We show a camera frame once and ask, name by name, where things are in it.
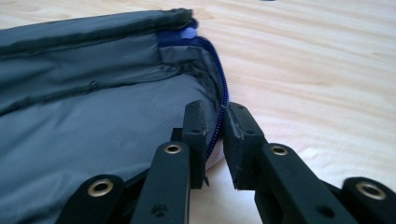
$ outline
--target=black plastic part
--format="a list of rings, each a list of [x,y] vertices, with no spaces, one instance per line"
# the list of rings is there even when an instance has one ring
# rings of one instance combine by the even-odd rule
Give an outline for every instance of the black plastic part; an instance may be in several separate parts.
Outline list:
[[[180,142],[158,147],[134,210],[132,224],[188,223],[190,149]]]
[[[125,204],[125,206],[121,208],[122,217],[120,224],[129,223],[131,221],[134,210],[136,209],[137,201],[139,200],[140,192],[142,191],[148,173],[149,169],[125,181],[125,189],[121,196],[122,204]]]
[[[395,192],[372,179],[347,179],[341,189],[341,202],[359,223],[396,223]]]
[[[257,163],[268,186],[257,189],[262,195],[256,198],[270,189],[283,210],[282,223],[357,223],[291,148],[264,145]]]
[[[264,133],[248,110],[230,102],[224,118],[224,155],[236,189],[256,189],[254,151],[267,143]]]
[[[109,192],[100,196],[104,189],[109,189]],[[117,223],[122,215],[117,211],[123,207],[120,203],[123,189],[124,183],[116,175],[98,175],[85,181],[68,200],[56,223]]]
[[[205,179],[207,132],[204,102],[194,101],[186,105],[182,142],[190,148],[191,189],[201,189]]]
[[[174,128],[172,131],[171,142],[181,142],[182,134],[183,134],[182,128]]]

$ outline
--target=gray nylon fabric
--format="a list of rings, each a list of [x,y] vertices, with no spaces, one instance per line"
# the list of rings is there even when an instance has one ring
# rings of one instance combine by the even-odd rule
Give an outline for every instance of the gray nylon fabric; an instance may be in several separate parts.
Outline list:
[[[43,35],[78,33],[87,24],[92,26],[85,31],[94,32],[145,18],[157,30],[172,28],[172,22],[176,29],[190,20],[186,13],[179,9],[80,19],[80,25],[68,21],[67,29]],[[153,22],[158,15],[172,22],[158,25]],[[98,20],[106,22],[102,26]],[[16,34],[40,39],[34,27],[0,31],[0,36],[7,34],[0,48],[15,44],[11,37],[22,38]],[[157,147],[170,140],[173,128],[182,127],[185,105],[192,101],[205,103],[207,141],[215,131],[223,92],[219,71],[204,49],[159,49],[155,32],[66,42],[0,53],[0,111],[17,102],[31,103],[0,113],[0,223],[53,223],[85,180],[100,174],[126,180],[149,168]],[[117,83],[122,85],[73,93]],[[70,94],[57,98],[60,91]],[[55,97],[34,102],[48,95]]]

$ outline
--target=wood grain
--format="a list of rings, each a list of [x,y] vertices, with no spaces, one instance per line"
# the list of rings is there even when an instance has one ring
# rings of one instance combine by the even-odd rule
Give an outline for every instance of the wood grain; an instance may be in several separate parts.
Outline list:
[[[271,142],[340,187],[367,176],[396,190],[395,1],[0,1],[0,28],[146,9],[194,9],[232,101]],[[191,223],[260,223],[225,162],[191,193]]]

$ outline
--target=bag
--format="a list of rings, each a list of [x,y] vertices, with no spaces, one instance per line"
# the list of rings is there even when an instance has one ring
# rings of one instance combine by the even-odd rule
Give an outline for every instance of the bag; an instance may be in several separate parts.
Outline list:
[[[187,9],[0,31],[0,223],[53,223],[81,183],[129,179],[205,104],[209,158],[227,85]]]

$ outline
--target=hole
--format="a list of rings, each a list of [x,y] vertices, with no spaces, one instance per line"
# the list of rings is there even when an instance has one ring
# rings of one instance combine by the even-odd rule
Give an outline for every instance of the hole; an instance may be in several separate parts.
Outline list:
[[[104,189],[107,189],[107,187],[108,187],[107,183],[100,183],[100,184],[96,185],[93,189],[95,191],[102,191]]]
[[[181,147],[177,145],[171,145],[165,148],[165,152],[169,154],[177,154],[181,151]]]
[[[154,215],[155,217],[164,217],[166,216],[167,212],[168,212],[168,208],[164,203],[155,204],[151,208],[151,214]]]
[[[327,218],[335,217],[334,211],[326,205],[318,205],[317,212],[319,212],[321,215],[323,215],[324,217],[327,217]]]
[[[381,194],[377,189],[372,189],[372,188],[370,188],[370,187],[368,187],[368,186],[364,186],[363,189],[364,189],[367,193],[373,194],[373,195],[375,195],[375,196],[378,196],[378,195]]]
[[[288,154],[288,151],[283,147],[272,147],[271,150],[273,151],[274,154],[278,156],[284,156]]]
[[[107,195],[114,187],[109,179],[100,179],[93,182],[88,188],[88,194],[92,197],[102,197]]]
[[[384,200],[387,198],[387,194],[377,187],[375,184],[371,184],[365,181],[361,181],[356,185],[356,189],[362,193],[363,195],[375,199],[375,200]]]

